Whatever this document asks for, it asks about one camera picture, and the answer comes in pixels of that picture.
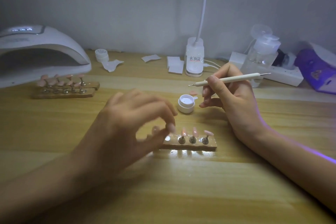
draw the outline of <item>white dotting tool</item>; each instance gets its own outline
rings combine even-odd
[[[238,75],[238,76],[220,78],[220,80],[224,83],[239,82],[239,81],[251,80],[251,79],[261,79],[260,78],[261,76],[264,76],[264,75],[267,75],[267,74],[270,74],[270,73],[266,73],[266,74],[259,74],[259,73],[243,74],[243,75]],[[207,85],[208,85],[207,81],[202,81],[202,82],[196,82],[195,84],[188,85],[188,86],[202,87],[202,86],[207,86]]]

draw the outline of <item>purple device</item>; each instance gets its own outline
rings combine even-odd
[[[314,90],[336,94],[336,55],[316,44],[310,45],[298,53],[294,65]]]

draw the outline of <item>small white jar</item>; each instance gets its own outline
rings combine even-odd
[[[96,54],[96,59],[98,62],[106,62],[109,61],[109,54],[107,52],[107,50],[105,49],[97,49],[95,50],[95,54]]]
[[[178,99],[177,109],[183,113],[191,113],[195,107],[195,100],[191,95],[182,95]]]

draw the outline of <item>forearm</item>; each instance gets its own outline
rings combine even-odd
[[[85,174],[64,155],[0,185],[0,223],[18,223],[90,188]]]
[[[271,129],[246,145],[336,213],[336,160]]]

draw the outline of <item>wall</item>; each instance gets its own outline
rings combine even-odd
[[[0,28],[57,28],[84,48],[181,55],[196,36],[202,0],[1,0]],[[208,0],[201,37],[208,57],[243,52],[255,23],[284,51],[310,40],[336,53],[335,0]]]

